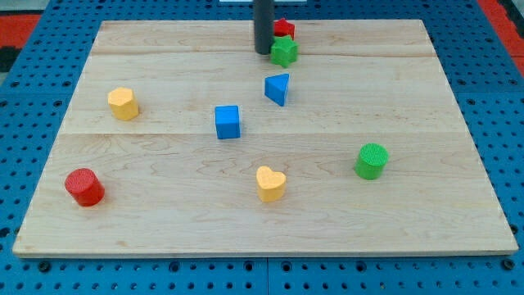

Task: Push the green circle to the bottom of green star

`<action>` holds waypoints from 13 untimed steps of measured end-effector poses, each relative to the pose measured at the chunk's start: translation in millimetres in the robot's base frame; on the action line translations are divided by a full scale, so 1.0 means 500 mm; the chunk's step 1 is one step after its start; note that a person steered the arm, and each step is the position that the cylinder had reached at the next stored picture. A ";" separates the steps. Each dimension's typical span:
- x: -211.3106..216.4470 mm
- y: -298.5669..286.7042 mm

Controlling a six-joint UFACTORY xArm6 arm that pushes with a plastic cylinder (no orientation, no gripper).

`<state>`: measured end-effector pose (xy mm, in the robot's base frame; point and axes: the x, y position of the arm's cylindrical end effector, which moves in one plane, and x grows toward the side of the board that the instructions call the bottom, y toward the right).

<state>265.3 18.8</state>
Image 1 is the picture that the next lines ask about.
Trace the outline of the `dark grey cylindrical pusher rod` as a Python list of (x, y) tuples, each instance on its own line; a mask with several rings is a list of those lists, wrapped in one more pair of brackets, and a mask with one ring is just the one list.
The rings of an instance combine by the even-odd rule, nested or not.
[(260, 55), (270, 54), (273, 45), (274, 1), (253, 1), (253, 24), (255, 51)]

